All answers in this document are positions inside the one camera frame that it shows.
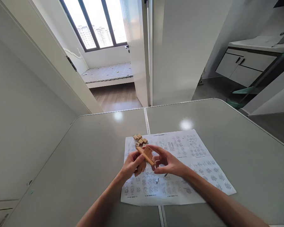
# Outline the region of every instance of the left hand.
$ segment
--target left hand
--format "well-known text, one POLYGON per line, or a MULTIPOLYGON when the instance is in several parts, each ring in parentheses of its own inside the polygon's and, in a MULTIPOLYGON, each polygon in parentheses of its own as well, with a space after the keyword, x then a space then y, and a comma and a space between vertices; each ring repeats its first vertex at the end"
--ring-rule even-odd
POLYGON ((142 154, 138 151, 130 152, 119 172, 119 175, 125 181, 128 180, 132 174, 135 174, 135 177, 138 176, 142 172, 142 169, 137 169, 137 167, 143 162, 145 162, 145 157, 142 154))

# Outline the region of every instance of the paper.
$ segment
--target paper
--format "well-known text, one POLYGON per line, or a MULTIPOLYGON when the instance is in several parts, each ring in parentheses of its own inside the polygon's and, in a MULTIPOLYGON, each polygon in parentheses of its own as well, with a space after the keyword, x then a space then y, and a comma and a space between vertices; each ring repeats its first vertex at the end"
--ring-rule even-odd
MULTIPOLYGON (((211 156, 196 131, 177 131, 145 135, 149 144, 172 153, 205 180, 227 195, 236 193, 222 169, 211 156)), ((133 137, 125 139, 124 161, 135 151, 133 137)), ((139 176, 134 175, 122 187, 121 202, 138 206, 183 205, 204 203, 203 198, 182 178, 168 174, 154 174, 149 163, 139 176)))

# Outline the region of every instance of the gray table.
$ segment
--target gray table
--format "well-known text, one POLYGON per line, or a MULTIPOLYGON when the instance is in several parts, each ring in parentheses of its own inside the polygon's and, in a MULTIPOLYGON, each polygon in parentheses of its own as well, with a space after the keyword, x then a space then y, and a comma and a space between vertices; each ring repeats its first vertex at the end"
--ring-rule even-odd
MULTIPOLYGON (((125 137, 194 128, 237 194, 269 224, 284 224, 284 144, 218 99, 81 116, 6 226, 75 226, 123 165, 125 137)), ((108 226, 224 226, 206 204, 118 202, 108 226)))

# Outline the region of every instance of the hand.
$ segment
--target hand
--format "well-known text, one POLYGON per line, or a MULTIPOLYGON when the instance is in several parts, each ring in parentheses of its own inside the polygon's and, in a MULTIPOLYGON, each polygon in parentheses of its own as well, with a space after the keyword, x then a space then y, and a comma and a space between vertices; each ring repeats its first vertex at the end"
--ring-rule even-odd
POLYGON ((145 162, 144 169, 138 168, 139 165, 143 165, 143 162, 145 162, 145 157, 140 155, 138 151, 130 152, 118 175, 120 175, 124 181, 127 181, 133 173, 135 174, 135 177, 138 176, 146 167, 145 162))
POLYGON ((163 148, 155 145, 148 144, 153 151, 159 154, 159 156, 153 156, 152 160, 155 162, 155 168, 152 166, 152 170, 156 174, 170 173, 179 177, 184 176, 187 172, 187 166, 185 166, 181 161, 179 161, 170 152, 164 150, 163 148))

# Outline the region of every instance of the window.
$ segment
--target window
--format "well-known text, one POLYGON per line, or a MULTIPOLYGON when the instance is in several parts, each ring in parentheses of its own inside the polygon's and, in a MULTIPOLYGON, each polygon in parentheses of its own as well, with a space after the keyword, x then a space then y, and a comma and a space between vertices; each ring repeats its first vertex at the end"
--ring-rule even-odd
POLYGON ((85 52, 127 45, 119 0, 60 0, 85 52))

